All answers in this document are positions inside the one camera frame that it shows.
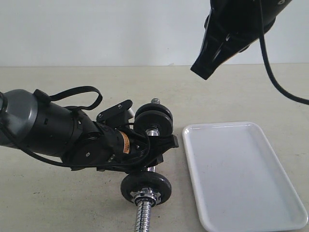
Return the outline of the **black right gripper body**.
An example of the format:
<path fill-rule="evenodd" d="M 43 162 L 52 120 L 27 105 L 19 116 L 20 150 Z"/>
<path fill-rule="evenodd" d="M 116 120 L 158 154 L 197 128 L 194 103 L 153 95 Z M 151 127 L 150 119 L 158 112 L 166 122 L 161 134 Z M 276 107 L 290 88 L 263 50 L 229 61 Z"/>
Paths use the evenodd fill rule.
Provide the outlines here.
<path fill-rule="evenodd" d="M 274 0 L 211 0 L 210 6 L 205 31 L 240 37 L 246 40 L 246 47 L 275 23 Z"/>

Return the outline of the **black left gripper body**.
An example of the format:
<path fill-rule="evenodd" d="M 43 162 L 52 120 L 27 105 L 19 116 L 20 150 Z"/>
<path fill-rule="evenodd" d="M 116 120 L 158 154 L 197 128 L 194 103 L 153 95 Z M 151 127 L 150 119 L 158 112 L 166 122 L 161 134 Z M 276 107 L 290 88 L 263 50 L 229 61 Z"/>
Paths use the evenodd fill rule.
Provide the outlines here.
<path fill-rule="evenodd" d="M 127 123 L 115 129 L 120 142 L 112 148 L 113 154 L 96 168 L 99 172 L 115 171 L 134 173 L 151 166 L 154 160 L 149 155 L 150 141 L 146 131 L 134 131 L 134 123 Z"/>

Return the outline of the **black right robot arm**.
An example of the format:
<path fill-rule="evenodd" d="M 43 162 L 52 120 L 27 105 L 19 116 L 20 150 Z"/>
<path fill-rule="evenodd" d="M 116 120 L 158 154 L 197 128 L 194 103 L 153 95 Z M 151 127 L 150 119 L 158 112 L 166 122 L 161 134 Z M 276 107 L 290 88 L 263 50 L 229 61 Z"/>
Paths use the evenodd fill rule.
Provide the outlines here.
<path fill-rule="evenodd" d="M 207 80 L 234 55 L 267 33 L 288 0 L 212 0 L 204 37 L 191 71 Z"/>

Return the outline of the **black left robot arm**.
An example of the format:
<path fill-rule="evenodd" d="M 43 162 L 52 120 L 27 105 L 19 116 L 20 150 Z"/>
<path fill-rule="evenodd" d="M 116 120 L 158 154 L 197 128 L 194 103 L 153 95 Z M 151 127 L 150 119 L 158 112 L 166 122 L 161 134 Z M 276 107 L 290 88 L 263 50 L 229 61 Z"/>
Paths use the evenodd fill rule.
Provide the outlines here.
<path fill-rule="evenodd" d="M 92 120 L 87 111 L 96 108 L 102 95 L 90 106 L 60 106 L 57 101 L 94 87 L 75 87 L 49 96 L 36 90 L 15 89 L 0 95 L 0 144 L 73 171 L 138 172 L 163 162 L 163 154 L 177 148 L 173 117 L 158 100 L 136 112 L 125 100 Z"/>

